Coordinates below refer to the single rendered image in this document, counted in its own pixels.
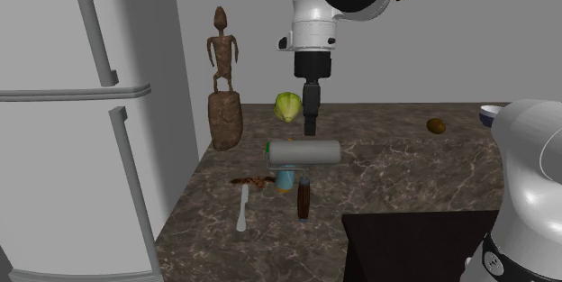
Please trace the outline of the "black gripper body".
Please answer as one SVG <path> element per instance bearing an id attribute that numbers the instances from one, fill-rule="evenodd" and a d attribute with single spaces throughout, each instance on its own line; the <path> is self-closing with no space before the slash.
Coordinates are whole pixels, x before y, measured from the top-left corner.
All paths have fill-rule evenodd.
<path id="1" fill-rule="evenodd" d="M 297 51 L 294 61 L 294 75 L 305 78 L 307 83 L 316 83 L 320 78 L 331 76 L 329 51 Z"/>

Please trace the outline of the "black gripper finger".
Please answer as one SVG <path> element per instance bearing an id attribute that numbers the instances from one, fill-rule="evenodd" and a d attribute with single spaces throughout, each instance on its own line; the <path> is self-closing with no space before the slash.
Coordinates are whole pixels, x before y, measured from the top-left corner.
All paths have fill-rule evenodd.
<path id="1" fill-rule="evenodd" d="M 304 115 L 304 135 L 314 136 L 316 134 L 316 121 L 321 100 L 320 85 L 315 83 L 305 83 L 303 89 L 303 115 Z"/>

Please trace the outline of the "green cabbage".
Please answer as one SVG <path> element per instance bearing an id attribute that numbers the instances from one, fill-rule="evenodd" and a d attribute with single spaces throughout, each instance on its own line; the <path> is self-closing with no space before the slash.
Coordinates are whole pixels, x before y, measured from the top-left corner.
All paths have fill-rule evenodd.
<path id="1" fill-rule="evenodd" d="M 284 92 L 276 97 L 274 114 L 286 123 L 290 123 L 300 113 L 302 101 L 300 96 L 291 92 Z"/>

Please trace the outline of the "blue and orange cup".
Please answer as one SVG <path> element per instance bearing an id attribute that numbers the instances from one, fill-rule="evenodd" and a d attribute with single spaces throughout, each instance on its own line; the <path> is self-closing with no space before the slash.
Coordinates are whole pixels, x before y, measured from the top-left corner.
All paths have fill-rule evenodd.
<path id="1" fill-rule="evenodd" d="M 289 192 L 293 189 L 295 173 L 293 170 L 278 170 L 276 172 L 275 184 L 279 192 Z"/>

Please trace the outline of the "brown wooden figure statue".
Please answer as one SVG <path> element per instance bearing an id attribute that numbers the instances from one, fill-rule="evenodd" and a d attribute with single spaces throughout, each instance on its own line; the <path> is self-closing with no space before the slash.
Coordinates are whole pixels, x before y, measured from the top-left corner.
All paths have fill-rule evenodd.
<path id="1" fill-rule="evenodd" d="M 218 35 L 209 37 L 206 42 L 210 63 L 216 67 L 213 92 L 208 96 L 208 121 L 213 148 L 224 151 L 234 148 L 243 133 L 240 94 L 232 85 L 232 62 L 238 62 L 239 47 L 233 35 L 224 33 L 228 21 L 221 6 L 215 10 L 213 26 Z"/>

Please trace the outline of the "brown flat scrap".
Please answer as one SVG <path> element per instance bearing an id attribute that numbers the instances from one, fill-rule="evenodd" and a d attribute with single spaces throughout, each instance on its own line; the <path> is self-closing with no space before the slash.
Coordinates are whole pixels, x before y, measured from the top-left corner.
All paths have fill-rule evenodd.
<path id="1" fill-rule="evenodd" d="M 230 181 L 233 185 L 254 185 L 256 188 L 265 188 L 267 184 L 274 183 L 274 177 L 237 177 Z"/>

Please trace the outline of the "white knife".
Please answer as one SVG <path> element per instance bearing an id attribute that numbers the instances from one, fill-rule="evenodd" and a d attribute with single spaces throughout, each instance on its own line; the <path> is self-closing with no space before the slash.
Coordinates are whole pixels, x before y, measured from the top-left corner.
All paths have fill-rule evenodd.
<path id="1" fill-rule="evenodd" d="M 249 185 L 243 184 L 241 188 L 240 196 L 240 212 L 236 224 L 236 230 L 238 232 L 244 232 L 247 228 L 246 223 L 246 203 L 249 201 Z"/>

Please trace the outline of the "brown kiwi fruit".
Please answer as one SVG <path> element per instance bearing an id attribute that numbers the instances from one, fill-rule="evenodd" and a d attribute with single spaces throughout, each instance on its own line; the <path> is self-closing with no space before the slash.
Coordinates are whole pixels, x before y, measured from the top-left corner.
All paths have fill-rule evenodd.
<path id="1" fill-rule="evenodd" d="M 442 134 L 447 130 L 446 124 L 440 118 L 431 118 L 426 122 L 426 128 L 434 134 Z"/>

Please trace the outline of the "dark robot stand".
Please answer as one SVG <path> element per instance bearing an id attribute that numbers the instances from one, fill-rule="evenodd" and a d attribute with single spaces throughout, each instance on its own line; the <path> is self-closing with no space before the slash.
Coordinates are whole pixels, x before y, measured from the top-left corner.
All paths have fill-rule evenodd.
<path id="1" fill-rule="evenodd" d="M 498 212 L 344 214 L 343 282 L 459 282 Z"/>

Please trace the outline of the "white and blue bowl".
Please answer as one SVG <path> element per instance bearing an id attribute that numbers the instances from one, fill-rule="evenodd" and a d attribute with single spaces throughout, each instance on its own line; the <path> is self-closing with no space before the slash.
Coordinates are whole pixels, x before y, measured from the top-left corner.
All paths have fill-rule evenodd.
<path id="1" fill-rule="evenodd" d="M 500 105 L 482 105 L 479 110 L 479 120 L 483 126 L 491 128 L 495 116 L 503 109 Z"/>

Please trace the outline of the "grey refrigerator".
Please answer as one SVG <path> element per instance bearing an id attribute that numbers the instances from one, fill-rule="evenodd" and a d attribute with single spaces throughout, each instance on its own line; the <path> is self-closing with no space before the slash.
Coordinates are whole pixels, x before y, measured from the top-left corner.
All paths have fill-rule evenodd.
<path id="1" fill-rule="evenodd" d="M 0 247 L 11 282 L 164 282 L 198 162 L 176 0 L 0 0 Z"/>

